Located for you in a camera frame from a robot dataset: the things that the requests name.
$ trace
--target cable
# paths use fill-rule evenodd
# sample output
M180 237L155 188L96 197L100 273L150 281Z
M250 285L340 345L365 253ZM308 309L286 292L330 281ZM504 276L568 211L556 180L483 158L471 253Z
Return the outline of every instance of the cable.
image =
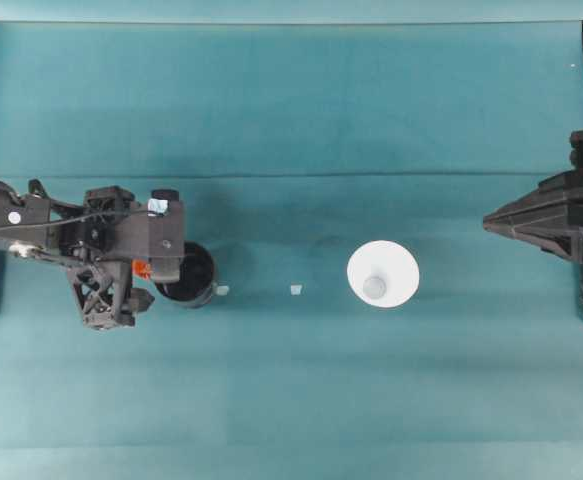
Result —
M84 215L80 215L78 217L72 218L65 218L62 220L53 220L49 222L41 222L41 223L19 223L17 225L2 225L0 226L0 232L3 230L19 230L19 229L27 229L27 228L50 228L50 227L57 227L60 225L67 225L69 223L76 223L82 222L89 218L93 217L104 217L109 215L115 216L128 216L131 215L139 215L139 214L153 214L155 216L163 217L164 214L152 212L151 210L134 210L132 212L128 210L106 210L101 212L93 212L93 213L86 213Z

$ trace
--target black wire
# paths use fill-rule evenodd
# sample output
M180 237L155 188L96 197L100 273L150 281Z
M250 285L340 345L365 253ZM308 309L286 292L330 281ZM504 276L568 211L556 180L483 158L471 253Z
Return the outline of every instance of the black wire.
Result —
M100 212L86 213L86 214L80 215L78 217L65 218L63 220L53 220L50 222L19 223L17 225L1 225L0 232L3 230L18 230L18 229L27 229L27 228L50 228L50 227L56 227L59 225L67 225L69 223L82 222L83 220L86 220L88 218L93 218L93 217L106 217L109 215L131 216L131 215L149 214L149 213L154 214L156 216L160 216L160 217L164 216L164 214L162 214L162 213L155 213L155 212L152 212L151 210L134 210L132 212L130 212L128 210L105 210L105 211L100 211Z

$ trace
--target small white block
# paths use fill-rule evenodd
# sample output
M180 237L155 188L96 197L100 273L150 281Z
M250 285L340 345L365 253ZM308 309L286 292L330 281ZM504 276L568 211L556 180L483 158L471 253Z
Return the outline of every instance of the small white block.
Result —
M228 285L218 285L215 287L215 294L219 297L226 297L229 294L229 290L231 288Z

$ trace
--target teal table surface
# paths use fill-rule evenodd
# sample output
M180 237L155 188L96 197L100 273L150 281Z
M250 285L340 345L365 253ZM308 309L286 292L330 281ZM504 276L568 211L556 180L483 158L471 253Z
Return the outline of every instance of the teal table surface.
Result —
M583 478L577 271L481 227L568 168L579 29L0 24L0 179L177 188L230 287L100 333L0 257L0 479Z

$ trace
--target orange component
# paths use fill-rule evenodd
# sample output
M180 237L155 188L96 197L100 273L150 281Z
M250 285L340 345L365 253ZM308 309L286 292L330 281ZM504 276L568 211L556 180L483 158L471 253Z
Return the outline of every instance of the orange component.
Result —
M144 280L151 278L151 265L143 260L133 260L131 262L131 270L133 270L135 276Z

